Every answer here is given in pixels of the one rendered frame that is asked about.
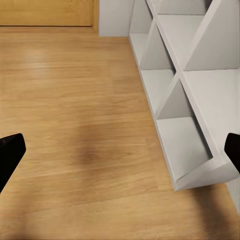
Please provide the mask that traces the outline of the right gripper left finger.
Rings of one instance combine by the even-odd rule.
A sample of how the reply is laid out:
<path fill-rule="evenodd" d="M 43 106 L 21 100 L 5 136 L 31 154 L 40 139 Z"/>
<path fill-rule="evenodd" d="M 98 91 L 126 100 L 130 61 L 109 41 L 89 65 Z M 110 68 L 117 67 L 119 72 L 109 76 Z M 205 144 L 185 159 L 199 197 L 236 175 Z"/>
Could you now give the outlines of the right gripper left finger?
<path fill-rule="evenodd" d="M 22 133 L 0 138 L 0 193 L 26 153 Z"/>

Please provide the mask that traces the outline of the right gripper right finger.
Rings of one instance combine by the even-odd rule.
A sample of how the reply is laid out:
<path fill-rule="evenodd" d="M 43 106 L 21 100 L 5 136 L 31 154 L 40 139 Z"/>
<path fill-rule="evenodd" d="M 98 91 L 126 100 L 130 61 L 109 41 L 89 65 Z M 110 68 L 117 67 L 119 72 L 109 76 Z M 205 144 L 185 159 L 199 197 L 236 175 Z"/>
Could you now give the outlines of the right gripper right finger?
<path fill-rule="evenodd" d="M 224 151 L 240 172 L 240 134 L 228 134 L 225 141 Z"/>

